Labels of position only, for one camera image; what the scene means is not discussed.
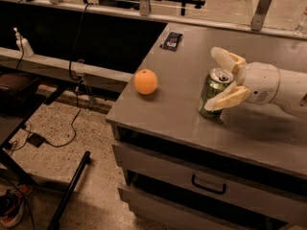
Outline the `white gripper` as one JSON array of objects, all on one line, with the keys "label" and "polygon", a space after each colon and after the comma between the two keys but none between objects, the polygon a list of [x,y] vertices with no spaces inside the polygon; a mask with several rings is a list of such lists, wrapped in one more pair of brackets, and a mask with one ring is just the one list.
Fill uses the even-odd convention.
[{"label": "white gripper", "polygon": [[220,47],[211,49],[211,57],[224,69],[237,75],[237,81],[223,92],[209,99],[204,105],[207,111],[218,111],[237,106],[246,101],[250,104],[268,104],[275,96],[279,82],[279,70],[267,63],[246,63],[243,57]]}]

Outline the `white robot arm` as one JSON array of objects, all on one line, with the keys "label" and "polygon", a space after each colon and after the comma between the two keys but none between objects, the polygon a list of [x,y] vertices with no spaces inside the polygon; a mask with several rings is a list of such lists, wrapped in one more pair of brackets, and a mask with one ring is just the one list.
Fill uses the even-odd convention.
[{"label": "white robot arm", "polygon": [[235,80],[204,105],[207,111],[218,111],[239,105],[275,104],[289,115],[305,118],[307,114],[307,74],[284,70],[274,65],[252,62],[220,47],[211,49],[211,57]]}]

